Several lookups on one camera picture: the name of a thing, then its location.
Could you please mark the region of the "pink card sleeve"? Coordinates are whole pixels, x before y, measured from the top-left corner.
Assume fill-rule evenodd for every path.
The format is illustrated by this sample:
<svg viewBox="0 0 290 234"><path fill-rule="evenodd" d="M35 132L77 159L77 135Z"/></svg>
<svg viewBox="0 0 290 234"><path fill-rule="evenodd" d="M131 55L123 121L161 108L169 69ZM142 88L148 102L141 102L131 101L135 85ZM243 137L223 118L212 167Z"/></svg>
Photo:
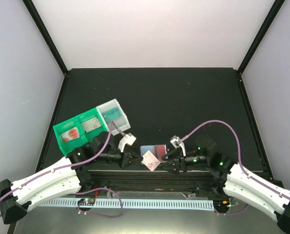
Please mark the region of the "pink card sleeve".
<svg viewBox="0 0 290 234"><path fill-rule="evenodd" d="M100 121L97 117L93 117L83 122L81 125L85 132L93 131L101 126Z"/></svg>
<svg viewBox="0 0 290 234"><path fill-rule="evenodd" d="M147 151L143 155L142 164L145 165L151 172L153 172L161 162L150 151Z"/></svg>

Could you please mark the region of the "teal card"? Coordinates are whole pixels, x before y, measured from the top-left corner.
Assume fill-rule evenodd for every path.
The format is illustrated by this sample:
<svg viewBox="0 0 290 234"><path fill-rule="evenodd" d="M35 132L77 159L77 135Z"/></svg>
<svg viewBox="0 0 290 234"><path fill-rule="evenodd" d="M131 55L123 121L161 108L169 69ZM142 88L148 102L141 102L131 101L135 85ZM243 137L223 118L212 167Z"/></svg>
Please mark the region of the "teal card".
<svg viewBox="0 0 290 234"><path fill-rule="evenodd" d="M109 109L102 113L102 116L106 122L114 121L121 116L121 112L117 107Z"/></svg>

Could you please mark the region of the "red circle white card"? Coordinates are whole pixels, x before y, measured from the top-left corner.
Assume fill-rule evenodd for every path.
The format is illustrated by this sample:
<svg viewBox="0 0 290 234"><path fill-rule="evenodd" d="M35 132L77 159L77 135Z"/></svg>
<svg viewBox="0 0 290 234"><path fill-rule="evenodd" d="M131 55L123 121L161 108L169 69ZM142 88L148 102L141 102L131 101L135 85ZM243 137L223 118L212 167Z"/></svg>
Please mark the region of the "red circle white card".
<svg viewBox="0 0 290 234"><path fill-rule="evenodd" d="M166 154L166 145L155 145L154 155L157 158L162 158Z"/></svg>

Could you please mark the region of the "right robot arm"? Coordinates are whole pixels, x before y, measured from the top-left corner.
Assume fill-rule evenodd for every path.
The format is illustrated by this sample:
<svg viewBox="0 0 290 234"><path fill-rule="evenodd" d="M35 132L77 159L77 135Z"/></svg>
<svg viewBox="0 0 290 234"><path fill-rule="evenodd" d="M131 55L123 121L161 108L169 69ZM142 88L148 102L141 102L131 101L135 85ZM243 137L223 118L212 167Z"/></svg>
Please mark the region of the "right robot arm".
<svg viewBox="0 0 290 234"><path fill-rule="evenodd" d="M248 205L262 211L277 223L286 234L290 234L290 191L275 185L254 174L239 162L220 153L216 143L207 135L197 136L196 149L187 152L179 137L171 140L174 146L162 156L161 167L178 174L187 171L189 165L206 163L216 181L210 184L211 193L215 196L223 194L240 199Z"/></svg>

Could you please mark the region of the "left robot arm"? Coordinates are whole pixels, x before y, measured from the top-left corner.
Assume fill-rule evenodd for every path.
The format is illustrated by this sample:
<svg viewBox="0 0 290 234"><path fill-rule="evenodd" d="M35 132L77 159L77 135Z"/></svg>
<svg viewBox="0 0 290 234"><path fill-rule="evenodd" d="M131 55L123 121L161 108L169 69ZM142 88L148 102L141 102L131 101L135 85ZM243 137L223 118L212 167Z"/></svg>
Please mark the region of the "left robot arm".
<svg viewBox="0 0 290 234"><path fill-rule="evenodd" d="M64 195L89 194L93 190L93 178L85 166L101 159L106 162L118 162L124 168L134 154L125 150L132 146L136 137L124 134L119 144L114 143L114 136L101 132L92 141L76 147L67 156L51 166L21 180L0 182L0 218L4 224L19 221L29 211L51 199Z"/></svg>

